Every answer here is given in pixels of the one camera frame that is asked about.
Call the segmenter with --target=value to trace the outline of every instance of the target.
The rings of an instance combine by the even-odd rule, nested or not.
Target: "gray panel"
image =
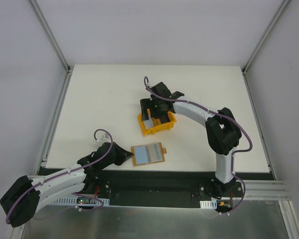
[[[45,207],[37,217],[62,208]],[[91,213],[69,209],[49,220],[31,220],[30,225],[23,239],[288,238],[278,202],[264,201],[245,201],[230,216],[202,209],[104,207]]]
[[[247,80],[274,171],[299,218],[299,0],[277,24]]]
[[[33,174],[65,72],[26,0],[0,0],[0,198]],[[0,239],[5,238],[0,206]]]
[[[39,0],[70,65],[243,67],[282,0]]]

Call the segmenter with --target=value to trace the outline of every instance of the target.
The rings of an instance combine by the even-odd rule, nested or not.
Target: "reflective floor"
[[[48,206],[36,217],[62,210]],[[230,216],[213,210],[104,207],[69,209],[45,221],[30,221],[23,239],[287,239],[278,202],[244,201]]]

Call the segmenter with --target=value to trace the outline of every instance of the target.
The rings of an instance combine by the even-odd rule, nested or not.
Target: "yellow bin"
[[[168,118],[169,118],[169,122],[167,122],[167,123],[160,123],[159,119],[154,119],[154,118],[150,117],[150,119],[153,122],[154,127],[151,127],[151,128],[146,130],[144,122],[142,122],[142,114],[139,114],[138,121],[139,121],[139,124],[140,124],[143,135],[155,134],[156,132],[163,131],[163,130],[166,130],[166,129],[170,130],[171,128],[173,128],[174,123],[177,121],[176,118],[175,118],[175,115],[170,111],[167,112],[167,115],[168,115]]]

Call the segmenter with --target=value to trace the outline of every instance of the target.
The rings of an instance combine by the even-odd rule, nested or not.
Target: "white table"
[[[130,159],[106,169],[215,171],[205,128],[184,116],[175,115],[171,130],[142,135],[137,120],[140,99],[150,97],[143,85],[145,75],[152,86],[163,81],[172,92],[183,92],[211,108],[228,107],[254,143],[251,152],[237,154],[235,171],[269,171],[241,69],[223,66],[76,65],[46,167],[65,168],[95,151],[93,132],[104,128],[128,151],[153,142],[167,149],[163,163],[134,167]],[[238,148],[247,147],[242,137]]]

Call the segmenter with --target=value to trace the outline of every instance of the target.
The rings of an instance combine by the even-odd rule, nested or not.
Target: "white wall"
[[[0,198],[33,173],[65,72],[26,0],[0,0]],[[7,226],[0,206],[0,239]]]
[[[269,155],[299,219],[299,0],[291,2],[247,79]]]
[[[244,66],[282,0],[38,0],[74,64]]]

